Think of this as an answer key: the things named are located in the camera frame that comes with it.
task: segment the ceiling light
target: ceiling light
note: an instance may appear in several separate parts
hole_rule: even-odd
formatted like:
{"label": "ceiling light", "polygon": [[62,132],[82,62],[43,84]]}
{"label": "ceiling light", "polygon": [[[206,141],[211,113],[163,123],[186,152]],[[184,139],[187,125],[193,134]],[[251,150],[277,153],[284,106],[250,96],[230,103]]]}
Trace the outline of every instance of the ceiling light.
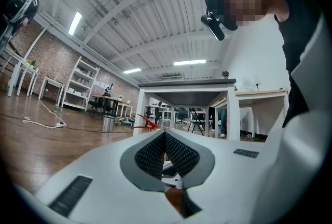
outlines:
{"label": "ceiling light", "polygon": [[192,61],[182,61],[174,62],[174,65],[184,65],[184,64],[205,64],[206,60],[192,60]]}
{"label": "ceiling light", "polygon": [[73,35],[74,34],[74,31],[75,31],[75,28],[79,22],[79,20],[81,19],[82,15],[79,13],[79,12],[76,12],[75,16],[74,16],[74,19],[73,19],[73,22],[71,24],[71,27],[69,28],[69,31],[68,33],[70,35]]}
{"label": "ceiling light", "polygon": [[134,73],[134,72],[138,72],[138,71],[142,71],[140,70],[139,68],[136,68],[136,69],[131,69],[131,70],[128,70],[128,71],[124,71],[125,74],[130,74],[130,73]]}

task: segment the black rectangular patch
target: black rectangular patch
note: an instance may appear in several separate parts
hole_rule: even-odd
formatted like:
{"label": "black rectangular patch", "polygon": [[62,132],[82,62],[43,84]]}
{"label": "black rectangular patch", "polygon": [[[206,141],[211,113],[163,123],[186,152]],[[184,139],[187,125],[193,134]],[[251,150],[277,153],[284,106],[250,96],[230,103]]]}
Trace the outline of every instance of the black rectangular patch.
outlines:
{"label": "black rectangular patch", "polygon": [[238,148],[233,153],[239,154],[239,155],[242,155],[242,156],[246,156],[246,157],[249,157],[249,158],[254,158],[254,159],[256,159],[258,154],[259,154],[259,152],[245,150],[245,149],[241,149],[241,148]]}
{"label": "black rectangular patch", "polygon": [[88,189],[91,182],[91,178],[77,176],[49,207],[58,214],[67,217]]}

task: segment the trash can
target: trash can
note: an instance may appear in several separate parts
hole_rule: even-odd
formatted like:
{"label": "trash can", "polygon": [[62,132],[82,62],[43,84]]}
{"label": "trash can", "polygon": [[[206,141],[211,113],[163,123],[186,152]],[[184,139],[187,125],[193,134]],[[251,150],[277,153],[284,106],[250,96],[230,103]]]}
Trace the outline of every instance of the trash can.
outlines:
{"label": "trash can", "polygon": [[115,122],[115,117],[110,115],[103,116],[103,132],[111,133],[113,131],[113,126]]}

